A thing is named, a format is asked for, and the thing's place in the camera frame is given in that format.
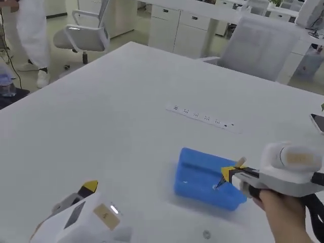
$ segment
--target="plastic bottle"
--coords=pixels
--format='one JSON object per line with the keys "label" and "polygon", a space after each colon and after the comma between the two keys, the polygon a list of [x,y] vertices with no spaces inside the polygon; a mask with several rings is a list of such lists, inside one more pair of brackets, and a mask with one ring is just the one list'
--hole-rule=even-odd
{"label": "plastic bottle", "polygon": [[3,97],[13,97],[16,95],[16,92],[12,79],[5,73],[0,74],[0,95]]}

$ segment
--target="white shoe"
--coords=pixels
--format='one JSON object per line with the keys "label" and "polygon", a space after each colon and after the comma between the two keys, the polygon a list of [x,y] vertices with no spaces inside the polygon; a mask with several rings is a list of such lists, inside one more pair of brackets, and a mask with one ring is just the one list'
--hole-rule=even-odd
{"label": "white shoe", "polygon": [[34,64],[30,64],[29,62],[26,62],[20,65],[16,65],[16,69],[18,71],[28,72],[28,71],[37,71],[38,67],[36,67]]}
{"label": "white shoe", "polygon": [[50,75],[43,70],[38,71],[37,87],[44,88],[50,84]]}

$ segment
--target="chair leg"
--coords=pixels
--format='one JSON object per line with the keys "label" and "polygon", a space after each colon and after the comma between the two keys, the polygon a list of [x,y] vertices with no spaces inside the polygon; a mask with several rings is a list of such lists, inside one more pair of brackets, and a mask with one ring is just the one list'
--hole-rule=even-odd
{"label": "chair leg", "polygon": [[82,54],[82,61],[84,65],[88,64],[88,54],[86,52]]}

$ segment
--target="power strip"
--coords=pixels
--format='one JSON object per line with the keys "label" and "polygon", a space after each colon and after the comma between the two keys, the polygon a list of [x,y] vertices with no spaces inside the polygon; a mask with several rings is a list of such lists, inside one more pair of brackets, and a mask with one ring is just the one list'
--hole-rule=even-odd
{"label": "power strip", "polygon": [[218,118],[215,118],[214,116],[196,112],[196,111],[193,111],[188,108],[184,108],[179,105],[168,104],[166,107],[166,110],[180,114],[180,115],[184,115],[190,119],[198,120],[200,122],[207,123],[209,125],[213,125],[215,127],[227,130],[232,133],[241,133],[240,129],[234,123],[227,123],[224,121],[220,121]]}

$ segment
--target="human hand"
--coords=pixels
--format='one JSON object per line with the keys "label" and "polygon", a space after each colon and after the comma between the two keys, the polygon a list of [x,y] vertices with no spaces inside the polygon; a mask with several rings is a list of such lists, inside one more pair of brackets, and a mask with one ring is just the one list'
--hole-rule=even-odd
{"label": "human hand", "polygon": [[11,13],[19,10],[19,3],[17,0],[5,0],[0,3],[0,8],[11,7]]}
{"label": "human hand", "polygon": [[305,207],[297,198],[262,190],[260,200],[254,202],[265,211],[276,243],[312,242],[306,233]]}

